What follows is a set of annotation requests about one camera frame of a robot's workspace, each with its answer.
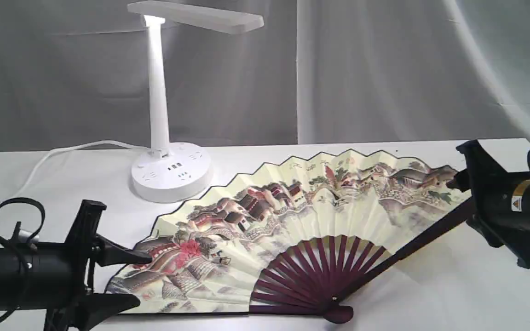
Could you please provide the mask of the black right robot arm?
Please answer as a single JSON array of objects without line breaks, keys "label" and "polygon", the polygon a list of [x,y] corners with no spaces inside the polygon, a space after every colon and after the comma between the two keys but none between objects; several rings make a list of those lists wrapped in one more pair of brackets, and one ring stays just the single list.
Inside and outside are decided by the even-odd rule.
[{"label": "black right robot arm", "polygon": [[456,148],[466,167],[447,185],[471,192],[475,211],[466,223],[490,247],[505,246],[520,268],[530,269],[530,150],[528,171],[509,172],[477,140]]}]

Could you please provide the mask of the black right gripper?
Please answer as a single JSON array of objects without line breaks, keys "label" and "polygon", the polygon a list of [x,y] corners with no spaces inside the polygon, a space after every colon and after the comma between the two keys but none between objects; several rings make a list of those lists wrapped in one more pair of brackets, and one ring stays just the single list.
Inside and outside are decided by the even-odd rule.
[{"label": "black right gripper", "polygon": [[530,269],[530,211],[522,205],[530,172],[506,171],[478,140],[466,141],[456,150],[465,158],[466,169],[446,186],[471,191],[476,211],[467,224],[491,247],[509,249],[520,268]]}]

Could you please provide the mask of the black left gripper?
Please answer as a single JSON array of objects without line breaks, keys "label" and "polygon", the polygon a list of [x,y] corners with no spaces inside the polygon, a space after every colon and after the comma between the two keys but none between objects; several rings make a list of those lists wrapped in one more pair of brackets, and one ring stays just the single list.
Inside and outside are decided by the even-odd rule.
[{"label": "black left gripper", "polygon": [[104,210],[106,205],[99,201],[81,202],[61,250],[61,257],[70,266],[68,285],[61,287],[68,290],[68,299],[60,308],[47,309],[45,331],[67,331],[70,327],[90,331],[108,318],[140,305],[135,295],[94,293],[95,267],[90,262],[105,267],[153,261],[148,253],[125,248],[97,234]]}]

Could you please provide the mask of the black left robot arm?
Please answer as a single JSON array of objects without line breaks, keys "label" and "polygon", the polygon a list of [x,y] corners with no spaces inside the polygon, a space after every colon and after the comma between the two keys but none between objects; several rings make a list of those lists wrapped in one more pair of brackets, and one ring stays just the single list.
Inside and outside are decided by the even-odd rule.
[{"label": "black left robot arm", "polygon": [[90,331],[140,305],[131,294],[94,291],[95,266],[149,264],[149,254],[125,248],[97,233],[104,203],[83,200],[63,242],[35,238],[41,228],[0,236],[0,324],[17,310],[45,310],[44,330]]}]

